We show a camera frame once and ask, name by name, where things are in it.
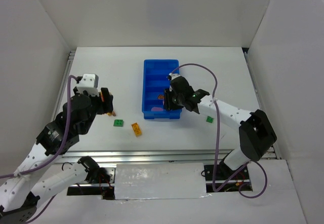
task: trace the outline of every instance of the white panel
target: white panel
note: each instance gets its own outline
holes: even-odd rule
[[[271,0],[248,53],[309,223],[324,219],[323,48],[324,0]]]
[[[143,65],[145,59],[178,59],[180,64],[199,63],[214,71],[218,78],[216,96],[239,108],[258,109],[258,101],[241,48],[202,47],[113,47],[78,48],[70,74],[91,72],[99,76],[99,86],[114,95],[117,117],[97,116],[87,135],[80,137],[72,151],[169,151],[214,150],[216,123],[206,116],[182,111],[179,120],[145,120],[142,113]],[[212,92],[215,82],[204,69],[180,69],[195,90]],[[66,102],[66,91],[60,110]],[[114,127],[123,119],[123,127]],[[142,136],[135,137],[131,124],[137,122]],[[220,149],[239,145],[238,133],[221,125]]]
[[[306,224],[286,162],[260,163],[269,176],[269,185],[264,195],[254,200],[232,192],[199,199],[107,201],[99,196],[66,196],[64,191],[33,224]],[[253,189],[258,191],[264,184],[262,171],[252,163],[249,173]]]
[[[72,47],[249,47],[269,0],[41,0]]]
[[[246,121],[249,117],[251,117],[251,111],[237,108],[237,106],[230,105],[217,99],[216,97],[213,99],[212,95],[209,95],[202,98],[201,102],[198,104],[199,113],[201,115],[216,118],[217,111],[213,102],[214,100],[216,100],[219,108],[221,123],[235,130],[238,134],[238,128],[241,126],[241,122]]]
[[[203,163],[117,165],[117,200],[206,197]]]
[[[0,0],[0,13],[0,174],[7,174],[50,120],[68,48],[38,0]]]
[[[85,181],[88,172],[81,163],[74,163],[65,171],[61,171],[53,176],[39,181],[31,192],[35,196],[39,196],[37,208],[49,201],[53,196],[62,192],[67,186],[75,184],[76,182]]]

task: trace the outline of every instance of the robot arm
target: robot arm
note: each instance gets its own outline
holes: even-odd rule
[[[231,151],[220,163],[225,174],[231,174],[248,161],[258,161],[276,142],[277,137],[265,112],[243,110],[229,105],[202,89],[194,91],[187,80],[178,75],[169,75],[170,88],[165,89],[166,110],[185,107],[197,114],[216,117],[217,102],[221,122],[239,133],[240,146]]]
[[[108,89],[101,88],[101,92],[98,92],[98,76],[84,74],[77,78],[77,84],[73,90],[75,95],[71,97],[67,140],[57,159],[79,141],[80,134],[88,133],[96,115],[113,111],[113,96]],[[70,183],[91,180],[94,176],[98,179],[98,171],[103,171],[92,159],[80,159],[71,170],[39,182],[42,175],[54,162],[36,171],[33,169],[48,162],[58,152],[63,141],[66,119],[67,103],[63,105],[63,112],[59,113],[54,121],[47,124],[36,138],[36,143],[23,163],[17,168],[14,177],[9,178],[0,186],[1,224],[26,222],[36,212],[37,206],[68,187]],[[109,176],[104,171],[99,176],[101,175],[105,176],[105,180],[109,180]]]

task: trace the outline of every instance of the red wire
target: red wire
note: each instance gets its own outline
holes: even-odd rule
[[[240,175],[243,177],[243,182],[244,182],[244,180],[245,180],[244,174],[240,172]]]
[[[104,180],[106,180],[107,184],[109,184],[109,187],[111,187],[110,182],[107,179],[105,179],[104,175],[101,176],[103,177]]]

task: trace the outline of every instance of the white backdrop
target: white backdrop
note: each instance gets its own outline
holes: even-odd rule
[[[248,56],[308,223],[324,219],[324,0],[271,0]]]
[[[73,47],[249,47],[269,0],[40,0]]]

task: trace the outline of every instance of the purple cable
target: purple cable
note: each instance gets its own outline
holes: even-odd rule
[[[212,74],[212,76],[214,77],[215,79],[215,87],[213,89],[213,98],[215,98],[215,92],[216,92],[216,89],[217,89],[217,86],[218,86],[218,81],[217,81],[217,78],[216,78],[216,75],[208,68],[206,68],[205,66],[203,65],[200,65],[200,64],[196,64],[196,63],[186,63],[186,64],[182,64],[180,65],[179,67],[175,68],[171,73],[174,73],[174,71],[184,67],[184,66],[187,66],[187,65],[193,65],[193,66],[198,66],[198,67],[201,67],[201,68],[204,68],[205,70],[207,70],[209,73]],[[215,104],[215,107],[216,107],[216,115],[217,115],[217,132],[216,132],[216,149],[215,149],[215,161],[214,161],[214,170],[213,170],[213,183],[212,183],[212,187],[213,187],[213,191],[216,193],[218,192],[219,190],[221,190],[233,177],[235,177],[239,172],[241,172],[246,166],[248,163],[245,163],[244,165],[242,165],[240,168],[238,168],[226,181],[224,181],[218,188],[216,188],[216,174],[217,174],[217,160],[218,160],[218,151],[219,151],[219,142],[220,142],[220,113],[219,113],[219,108],[218,108],[218,104],[217,102],[214,100],[214,104]],[[267,185],[268,185],[268,177],[267,177],[267,174],[264,170],[264,168],[257,162],[255,162],[256,164],[258,164],[258,166],[262,169],[263,173],[264,173],[264,176],[265,176],[265,185],[264,185],[264,188],[263,190],[255,195],[255,196],[246,196],[244,194],[241,193],[241,188],[246,185],[246,183],[242,184],[239,189],[238,189],[238,192],[243,196],[243,197],[246,197],[246,198],[249,198],[249,199],[254,199],[254,198],[257,198],[259,196],[261,196],[266,188],[267,188]]]
[[[68,80],[67,80],[67,117],[66,117],[66,124],[65,124],[65,131],[64,131],[64,135],[63,135],[63,139],[62,139],[62,143],[59,147],[59,149],[57,150],[57,152],[55,153],[55,155],[50,158],[47,162],[41,164],[40,166],[37,166],[35,168],[26,170],[26,171],[22,171],[20,172],[21,175],[25,175],[28,173],[32,173],[35,172],[37,170],[42,169],[43,167],[46,167],[47,165],[49,165],[52,161],[54,161],[63,151],[65,144],[66,144],[66,140],[67,140],[67,135],[69,132],[69,127],[70,127],[70,119],[71,119],[71,80],[75,79],[75,76],[69,76]],[[2,178],[8,178],[8,177],[14,177],[14,174],[7,174],[7,175],[2,175],[0,176],[0,179]]]
[[[43,213],[44,213],[44,211],[46,211],[46,209],[47,209],[47,207],[50,205],[50,203],[54,200],[54,198],[55,198],[55,196],[56,195],[54,195],[52,198],[50,198],[50,200],[47,202],[47,204],[46,204],[46,206],[44,207],[44,209],[37,215],[37,216],[35,216],[35,218],[33,218],[33,219],[31,219],[31,220],[29,220],[29,221],[26,221],[25,223],[26,224],[29,224],[29,223],[31,223],[31,222],[33,222],[34,220],[36,220],[37,218],[39,218]]]
[[[254,163],[257,164],[257,165],[261,168],[261,170],[263,171],[265,182],[264,182],[264,187],[263,187],[262,191],[261,191],[260,193],[258,193],[257,195],[254,195],[254,196],[247,196],[247,195],[242,194],[242,192],[241,192],[242,187],[243,187],[244,185],[248,184],[247,182],[246,182],[246,183],[243,183],[243,184],[238,188],[238,192],[239,192],[240,195],[242,195],[243,197],[248,198],[248,199],[255,199],[255,198],[257,198],[257,197],[263,195],[263,193],[265,192],[265,190],[266,190],[266,188],[267,188],[267,186],[268,186],[268,176],[267,176],[267,173],[265,172],[264,168],[261,166],[260,163],[258,163],[258,162],[254,162]]]

